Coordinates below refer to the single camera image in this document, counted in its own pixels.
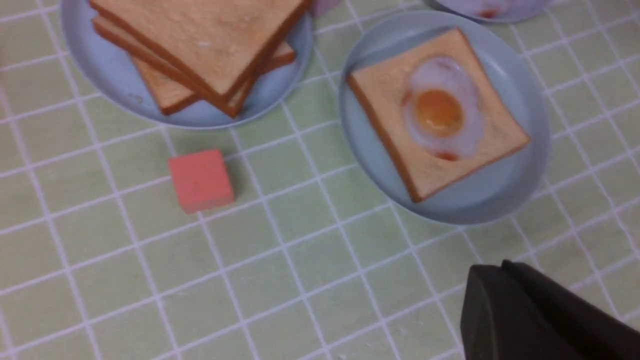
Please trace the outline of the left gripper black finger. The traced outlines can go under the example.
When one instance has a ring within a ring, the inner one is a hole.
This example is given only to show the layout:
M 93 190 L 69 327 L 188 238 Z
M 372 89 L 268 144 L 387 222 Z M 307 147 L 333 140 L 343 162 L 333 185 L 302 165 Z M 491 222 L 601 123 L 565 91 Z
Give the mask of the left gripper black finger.
M 467 360 L 637 360 L 637 330 L 523 262 L 474 264 L 461 311 Z

